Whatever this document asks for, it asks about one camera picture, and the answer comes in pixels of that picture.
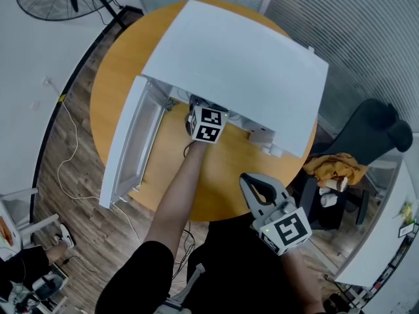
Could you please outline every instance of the white cup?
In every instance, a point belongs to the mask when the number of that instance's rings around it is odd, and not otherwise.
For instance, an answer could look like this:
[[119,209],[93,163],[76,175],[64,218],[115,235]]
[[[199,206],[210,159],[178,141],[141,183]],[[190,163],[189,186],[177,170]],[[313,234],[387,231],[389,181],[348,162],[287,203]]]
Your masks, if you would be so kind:
[[333,190],[343,192],[346,190],[348,186],[348,178],[344,177],[339,180],[329,179],[326,180],[326,186],[332,188]]
[[319,194],[321,196],[324,196],[326,193],[329,193],[331,189],[329,187],[320,187],[319,188]]
[[334,193],[325,194],[320,199],[320,203],[324,208],[336,205],[337,201],[338,201],[338,196]]

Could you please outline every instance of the person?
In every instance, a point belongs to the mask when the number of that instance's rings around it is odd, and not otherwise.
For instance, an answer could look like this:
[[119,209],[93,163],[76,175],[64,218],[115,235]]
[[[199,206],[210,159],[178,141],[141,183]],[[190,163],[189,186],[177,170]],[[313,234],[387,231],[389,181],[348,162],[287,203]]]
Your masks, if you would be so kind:
[[[190,145],[143,244],[104,288],[96,314],[154,313],[166,301],[207,147]],[[277,256],[249,227],[252,218],[209,224],[205,243],[190,255],[188,283],[199,264],[205,272],[183,301],[182,313],[323,313],[320,287],[299,250]]]
[[7,301],[12,291],[11,281],[32,290],[32,284],[50,272],[50,265],[61,258],[74,241],[67,227],[60,225],[61,236],[55,235],[56,245],[44,250],[41,246],[23,249],[6,261],[0,259],[0,298]]

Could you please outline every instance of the shoe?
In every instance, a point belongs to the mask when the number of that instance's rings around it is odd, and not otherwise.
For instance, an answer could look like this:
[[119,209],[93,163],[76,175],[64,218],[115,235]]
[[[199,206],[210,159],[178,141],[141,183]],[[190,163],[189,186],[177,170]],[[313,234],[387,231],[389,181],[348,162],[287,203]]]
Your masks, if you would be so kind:
[[62,233],[62,240],[67,243],[68,249],[73,248],[75,243],[74,243],[73,238],[71,237],[70,232],[68,231],[67,227],[64,226],[61,223],[60,228],[61,228],[61,233]]

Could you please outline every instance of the white wall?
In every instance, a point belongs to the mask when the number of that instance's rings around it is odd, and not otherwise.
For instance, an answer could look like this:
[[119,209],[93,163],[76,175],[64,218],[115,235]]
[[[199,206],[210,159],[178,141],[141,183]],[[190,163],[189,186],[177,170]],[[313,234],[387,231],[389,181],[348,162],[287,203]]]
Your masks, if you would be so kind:
[[[118,0],[140,7],[139,0]],[[101,13],[106,23],[111,15]],[[36,20],[16,0],[0,0],[0,195],[32,186],[35,164],[58,94],[105,27],[97,12],[65,22]],[[31,106],[39,104],[37,110]]]

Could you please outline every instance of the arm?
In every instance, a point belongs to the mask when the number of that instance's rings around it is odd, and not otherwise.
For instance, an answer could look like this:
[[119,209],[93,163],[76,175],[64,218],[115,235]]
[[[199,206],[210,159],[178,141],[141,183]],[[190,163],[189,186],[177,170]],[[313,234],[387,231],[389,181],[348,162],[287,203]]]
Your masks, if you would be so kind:
[[176,257],[183,229],[194,202],[196,185],[207,143],[195,142],[163,195],[144,242],[163,243]]
[[281,261],[289,283],[302,304],[304,314],[324,313],[320,286],[306,267],[300,251],[293,249],[285,253],[281,256]]

